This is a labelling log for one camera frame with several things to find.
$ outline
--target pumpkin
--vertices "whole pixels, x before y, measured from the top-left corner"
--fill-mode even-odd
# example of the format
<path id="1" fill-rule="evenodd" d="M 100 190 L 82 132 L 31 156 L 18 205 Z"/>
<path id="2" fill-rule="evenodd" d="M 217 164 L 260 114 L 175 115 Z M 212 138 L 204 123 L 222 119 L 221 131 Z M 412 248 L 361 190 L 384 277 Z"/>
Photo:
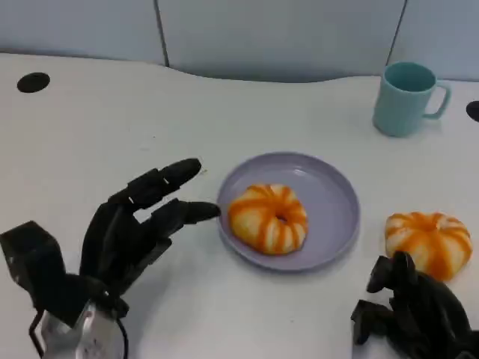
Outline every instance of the pumpkin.
<path id="1" fill-rule="evenodd" d="M 396 213 L 385 227 L 386 254 L 408 252 L 417 270 L 450 280 L 469 261 L 471 236 L 458 219 L 442 213 Z"/>
<path id="2" fill-rule="evenodd" d="M 288 254 L 302 247 L 308 216 L 286 185 L 250 185 L 228 210 L 233 234 L 256 251 Z"/>

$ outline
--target light blue mug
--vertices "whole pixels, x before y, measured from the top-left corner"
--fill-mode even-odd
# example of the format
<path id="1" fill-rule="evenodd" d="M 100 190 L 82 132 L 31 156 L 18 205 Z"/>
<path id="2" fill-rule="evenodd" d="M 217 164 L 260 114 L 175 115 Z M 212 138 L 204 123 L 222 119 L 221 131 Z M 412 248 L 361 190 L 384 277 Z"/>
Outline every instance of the light blue mug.
<path id="1" fill-rule="evenodd" d="M 435 114 L 426 106 L 436 86 L 446 94 Z M 386 67 L 374 108 L 374 126 L 385 135 L 406 137 L 417 131 L 425 119 L 438 120 L 451 99 L 451 89 L 438 82 L 427 67 L 413 62 L 398 62 Z"/>

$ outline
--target table surface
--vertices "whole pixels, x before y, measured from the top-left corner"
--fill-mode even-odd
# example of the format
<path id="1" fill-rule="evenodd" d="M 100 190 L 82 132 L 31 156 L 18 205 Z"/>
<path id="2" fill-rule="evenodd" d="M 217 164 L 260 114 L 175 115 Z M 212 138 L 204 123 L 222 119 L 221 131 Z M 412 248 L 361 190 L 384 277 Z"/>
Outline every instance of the table surface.
<path id="1" fill-rule="evenodd" d="M 50 85 L 20 93 L 17 81 L 38 71 Z M 351 358 L 356 302 L 390 294 L 368 297 L 365 285 L 391 213 L 443 211 L 468 226 L 476 246 L 479 236 L 479 123 L 465 111 L 479 84 L 451 82 L 444 117 L 406 139 L 371 125 L 378 87 L 377 77 L 271 84 L 134 62 L 0 55 L 0 231 L 37 221 L 76 271 L 96 208 L 146 170 L 197 156 L 206 171 L 177 196 L 215 200 L 249 157 L 317 156 L 359 196 L 361 234 L 347 255 L 313 273 L 274 274 L 230 252 L 216 222 L 188 227 L 125 295 L 125 323 L 132 358 Z M 478 272 L 473 254 L 450 284 L 476 328 Z M 27 336 L 34 310 L 4 260 L 0 283 L 0 356 L 35 358 Z M 394 358 L 383 341 L 367 350 L 365 358 Z"/>

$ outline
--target gray wall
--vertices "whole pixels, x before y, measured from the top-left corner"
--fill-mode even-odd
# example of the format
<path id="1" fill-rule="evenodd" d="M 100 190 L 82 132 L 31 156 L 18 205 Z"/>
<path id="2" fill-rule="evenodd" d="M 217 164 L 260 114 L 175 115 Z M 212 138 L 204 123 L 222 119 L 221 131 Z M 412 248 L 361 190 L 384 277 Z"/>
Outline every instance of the gray wall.
<path id="1" fill-rule="evenodd" d="M 285 82 L 379 74 L 389 59 L 479 80 L 478 0 L 157 0 L 162 28 L 154 1 L 0 0 L 0 52 Z"/>
<path id="2" fill-rule="evenodd" d="M 241 79 L 380 73 L 403 0 L 159 0 L 172 67 Z"/>
<path id="3" fill-rule="evenodd" d="M 0 51 L 164 63 L 153 0 L 0 0 Z"/>
<path id="4" fill-rule="evenodd" d="M 478 37 L 478 0 L 408 0 L 390 62 L 416 61 L 444 79 L 479 80 Z"/>

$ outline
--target mug handle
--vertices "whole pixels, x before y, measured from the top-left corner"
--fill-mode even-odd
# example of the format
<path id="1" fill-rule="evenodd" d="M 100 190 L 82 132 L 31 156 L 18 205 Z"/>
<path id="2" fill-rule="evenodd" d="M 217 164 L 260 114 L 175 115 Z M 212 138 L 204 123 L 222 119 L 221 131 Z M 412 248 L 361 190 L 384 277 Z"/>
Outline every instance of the mug handle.
<path id="1" fill-rule="evenodd" d="M 451 87 L 444 82 L 438 82 L 438 88 L 444 88 L 446 90 L 446 94 L 444 95 L 444 99 L 442 100 L 442 104 L 439 106 L 439 110 L 437 110 L 434 114 L 424 114 L 424 118 L 430 118 L 431 120 L 438 120 L 442 114 L 444 114 L 445 109 L 449 105 L 449 100 L 451 99 Z"/>

